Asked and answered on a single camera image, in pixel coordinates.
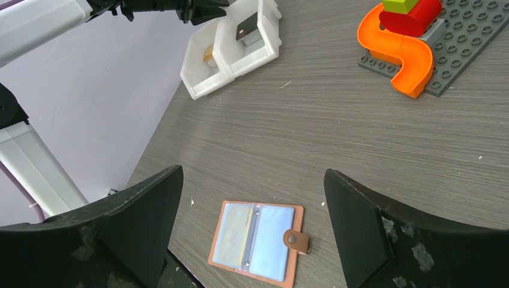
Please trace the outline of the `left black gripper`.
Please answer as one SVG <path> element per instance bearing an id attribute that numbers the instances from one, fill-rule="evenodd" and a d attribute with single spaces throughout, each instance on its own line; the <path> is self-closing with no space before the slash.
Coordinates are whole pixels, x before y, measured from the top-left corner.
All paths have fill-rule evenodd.
<path id="1" fill-rule="evenodd" d="M 183 22 L 191 20 L 194 26 L 224 17 L 225 9 L 230 6 L 228 0 L 87 0 L 87 3 L 92 8 L 91 17 L 97 17 L 106 11 L 117 16 L 117 8 L 120 8 L 121 14 L 132 22 L 134 13 L 171 10 L 176 11 Z"/>

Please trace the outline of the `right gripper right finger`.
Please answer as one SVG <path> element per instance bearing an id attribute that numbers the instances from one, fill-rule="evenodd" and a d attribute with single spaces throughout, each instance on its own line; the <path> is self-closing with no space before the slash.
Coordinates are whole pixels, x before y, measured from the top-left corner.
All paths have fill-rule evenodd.
<path id="1" fill-rule="evenodd" d="M 508 231 L 442 218 L 324 175 L 348 287 L 507 287 Z"/>

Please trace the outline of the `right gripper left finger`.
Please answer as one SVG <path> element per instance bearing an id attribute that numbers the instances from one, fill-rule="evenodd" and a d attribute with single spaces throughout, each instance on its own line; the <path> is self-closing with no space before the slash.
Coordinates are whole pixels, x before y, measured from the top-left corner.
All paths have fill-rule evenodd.
<path id="1" fill-rule="evenodd" d="M 156 287 L 183 182 L 174 165 L 42 223 L 1 227 L 1 286 Z"/>

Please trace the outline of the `pink leather card holder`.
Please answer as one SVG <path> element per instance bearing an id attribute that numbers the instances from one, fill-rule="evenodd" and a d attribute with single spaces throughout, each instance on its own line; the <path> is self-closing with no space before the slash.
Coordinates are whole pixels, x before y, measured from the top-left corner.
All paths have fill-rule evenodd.
<path id="1" fill-rule="evenodd" d="M 309 251 L 303 220 L 303 206 L 225 200 L 208 264 L 278 287 L 293 287 L 298 256 Z"/>

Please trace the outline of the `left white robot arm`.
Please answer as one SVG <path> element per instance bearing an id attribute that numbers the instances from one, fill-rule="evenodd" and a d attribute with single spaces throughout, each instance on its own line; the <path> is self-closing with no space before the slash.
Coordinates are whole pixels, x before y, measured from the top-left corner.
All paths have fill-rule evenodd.
<path id="1" fill-rule="evenodd" d="M 1 167 L 41 215 L 124 188 L 181 79 L 197 26 L 92 1 L 1 4 L 1 89 L 22 113 L 1 126 Z"/>

